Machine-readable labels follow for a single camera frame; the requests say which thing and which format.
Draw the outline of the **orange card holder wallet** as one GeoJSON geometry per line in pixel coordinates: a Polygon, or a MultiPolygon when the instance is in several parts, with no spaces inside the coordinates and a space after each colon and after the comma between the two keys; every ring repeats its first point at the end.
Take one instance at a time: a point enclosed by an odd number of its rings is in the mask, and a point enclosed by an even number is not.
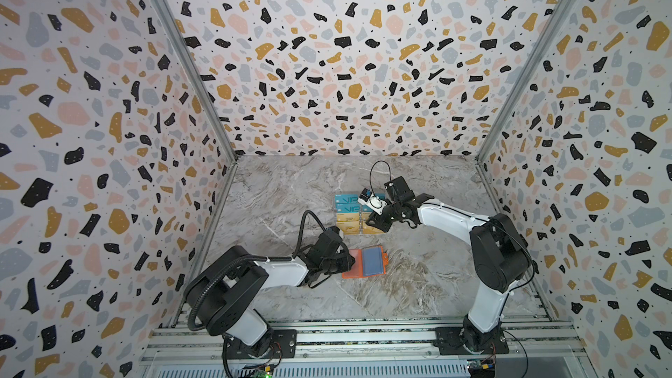
{"type": "Polygon", "coordinates": [[[343,279],[372,278],[384,275],[387,271],[389,258],[382,246],[350,250],[355,264],[350,271],[342,273],[343,279]]]}

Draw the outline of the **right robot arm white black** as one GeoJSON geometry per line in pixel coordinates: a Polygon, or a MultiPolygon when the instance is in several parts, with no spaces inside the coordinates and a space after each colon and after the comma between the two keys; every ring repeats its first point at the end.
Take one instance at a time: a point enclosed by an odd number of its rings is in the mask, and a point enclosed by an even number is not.
{"type": "Polygon", "coordinates": [[[449,206],[430,194],[414,194],[405,179],[386,185],[386,197],[365,189],[358,202],[371,210],[366,224],[387,233],[396,222],[414,229],[432,227],[457,237],[472,250],[479,278],[474,304],[458,331],[455,349],[478,354],[491,348],[502,335],[502,313],[513,290],[525,286],[533,266],[528,243],[504,213],[486,217],[449,206]]]}

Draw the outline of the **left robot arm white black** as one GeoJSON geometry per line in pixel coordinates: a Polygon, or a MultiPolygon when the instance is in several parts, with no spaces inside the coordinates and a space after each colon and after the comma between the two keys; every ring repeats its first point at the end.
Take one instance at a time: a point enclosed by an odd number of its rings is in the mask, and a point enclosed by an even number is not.
{"type": "Polygon", "coordinates": [[[297,248],[287,257],[252,255],[236,245],[187,285],[187,327],[222,336],[259,358],[275,345],[272,327],[252,308],[260,292],[279,287],[314,289],[357,264],[338,227],[323,228],[316,243],[308,245],[300,234],[297,248]]]}

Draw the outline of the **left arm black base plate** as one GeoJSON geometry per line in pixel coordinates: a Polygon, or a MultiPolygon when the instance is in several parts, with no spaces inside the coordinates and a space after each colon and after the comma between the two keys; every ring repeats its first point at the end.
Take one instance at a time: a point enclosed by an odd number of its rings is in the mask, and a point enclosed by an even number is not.
{"type": "Polygon", "coordinates": [[[267,331],[253,346],[245,345],[240,339],[225,337],[222,357],[228,360],[269,360],[293,359],[297,348],[296,329],[267,331]]]}

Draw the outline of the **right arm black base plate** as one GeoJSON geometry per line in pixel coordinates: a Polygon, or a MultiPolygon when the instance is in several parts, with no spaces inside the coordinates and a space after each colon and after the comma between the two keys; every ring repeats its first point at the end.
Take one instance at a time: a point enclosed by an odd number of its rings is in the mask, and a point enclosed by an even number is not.
{"type": "Polygon", "coordinates": [[[501,327],[483,334],[473,327],[437,327],[433,346],[441,355],[507,355],[509,345],[501,327]]]}

